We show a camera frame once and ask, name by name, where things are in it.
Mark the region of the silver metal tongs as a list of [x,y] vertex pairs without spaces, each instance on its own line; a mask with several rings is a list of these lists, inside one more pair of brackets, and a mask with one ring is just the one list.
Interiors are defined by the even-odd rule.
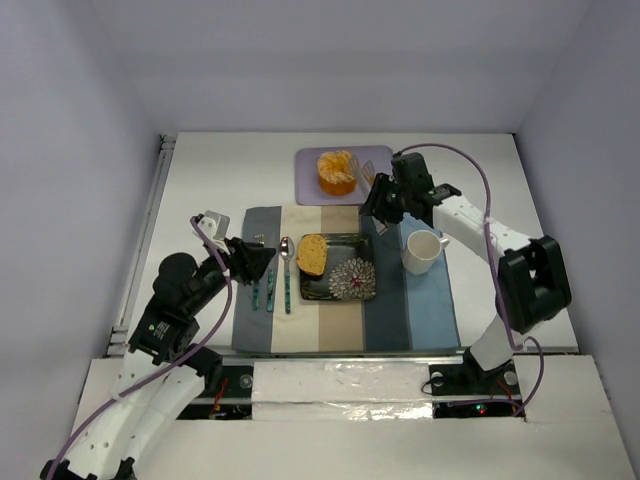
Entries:
[[376,176],[373,164],[370,161],[360,164],[358,158],[353,155],[348,161],[348,168],[351,175],[356,179],[358,188],[362,192],[364,198],[367,199]]

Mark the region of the round orange bundt cake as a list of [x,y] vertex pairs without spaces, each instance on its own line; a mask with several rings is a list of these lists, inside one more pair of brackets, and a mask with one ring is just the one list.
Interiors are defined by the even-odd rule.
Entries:
[[355,190],[357,181],[349,167],[352,158],[346,150],[324,152],[319,156],[316,163],[318,184],[324,193],[346,196]]

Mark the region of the yellow bread slice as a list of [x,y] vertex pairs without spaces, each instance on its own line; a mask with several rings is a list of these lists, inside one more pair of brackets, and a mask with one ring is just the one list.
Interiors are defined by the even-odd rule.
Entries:
[[327,264],[328,244],[320,234],[307,234],[301,238],[296,263],[298,268],[312,276],[321,276]]

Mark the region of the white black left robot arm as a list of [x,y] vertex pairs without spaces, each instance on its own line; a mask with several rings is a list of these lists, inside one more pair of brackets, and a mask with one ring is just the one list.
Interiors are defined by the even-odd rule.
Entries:
[[206,248],[211,255],[203,262],[187,253],[161,262],[109,397],[45,464],[41,478],[125,478],[179,412],[219,381],[221,356],[193,341],[196,316],[233,283],[258,281],[277,251],[239,238]]

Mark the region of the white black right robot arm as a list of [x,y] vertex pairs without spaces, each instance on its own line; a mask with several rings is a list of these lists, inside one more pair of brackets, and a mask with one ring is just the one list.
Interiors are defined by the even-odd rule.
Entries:
[[390,174],[367,184],[364,216],[379,231],[405,215],[453,237],[483,259],[495,290],[496,315],[481,337],[466,348],[461,364],[432,380],[455,394],[479,394],[499,376],[539,324],[556,317],[572,301],[561,247],[545,235],[534,238],[474,206],[456,187],[434,183],[422,155],[396,154]]

